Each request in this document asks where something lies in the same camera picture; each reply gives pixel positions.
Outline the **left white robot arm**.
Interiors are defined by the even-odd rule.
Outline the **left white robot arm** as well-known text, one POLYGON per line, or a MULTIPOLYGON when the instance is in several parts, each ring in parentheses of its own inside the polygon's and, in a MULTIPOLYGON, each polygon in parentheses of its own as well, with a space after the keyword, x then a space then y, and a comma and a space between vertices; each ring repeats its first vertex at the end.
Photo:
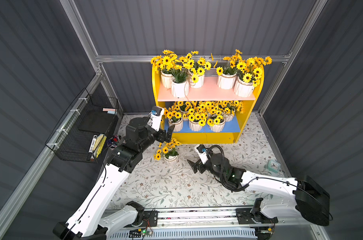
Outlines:
POLYGON ((66 222, 55 225, 55 236, 61 240, 106 240, 127 225, 142 224, 144 207, 134 201, 107 217, 103 217, 103 213, 118 188, 142 160, 144 151, 155 141, 171 141, 174 127, 162 130, 160 124, 160 116, 130 120, 123 143, 113 149, 100 178, 81 206, 66 222))

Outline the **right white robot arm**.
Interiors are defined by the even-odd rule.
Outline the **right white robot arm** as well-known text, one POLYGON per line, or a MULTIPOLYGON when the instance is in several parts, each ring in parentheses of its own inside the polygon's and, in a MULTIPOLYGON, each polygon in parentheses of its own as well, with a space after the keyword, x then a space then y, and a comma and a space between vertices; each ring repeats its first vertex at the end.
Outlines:
POLYGON ((309 176, 298 180, 256 174, 231 166, 222 154, 200 153, 198 161, 188 163, 194 173, 210 172, 231 192, 255 191, 272 195, 271 200, 255 200, 251 215, 257 223, 279 217, 302 217, 325 227, 333 219, 329 193, 309 176))

